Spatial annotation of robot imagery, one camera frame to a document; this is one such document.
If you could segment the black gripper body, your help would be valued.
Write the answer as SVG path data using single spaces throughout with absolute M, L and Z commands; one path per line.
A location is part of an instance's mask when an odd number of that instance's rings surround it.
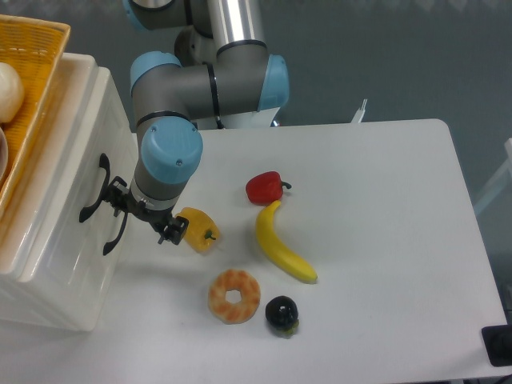
M 169 240 L 178 245 L 183 240 L 188 220 L 181 216 L 173 216 L 172 211 L 178 197 L 167 201 L 155 200 L 146 197 L 138 190 L 135 182 L 131 184 L 134 188 L 128 188 L 122 178 L 116 176 L 106 188 L 104 200 L 121 209 L 122 212 L 132 214 L 138 220 L 148 223 L 152 229 L 159 232 L 168 228 Z

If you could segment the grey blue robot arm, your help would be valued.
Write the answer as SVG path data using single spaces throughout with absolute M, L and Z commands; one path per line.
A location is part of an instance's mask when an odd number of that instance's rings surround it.
M 151 51 L 130 68 L 138 162 L 112 206 L 179 244 L 188 221 L 172 211 L 202 156 L 196 121 L 284 106 L 288 69 L 267 49 L 256 1 L 126 1 L 124 8 L 145 30 L 190 27 L 213 43 L 212 54 L 190 65 L 177 54 Z

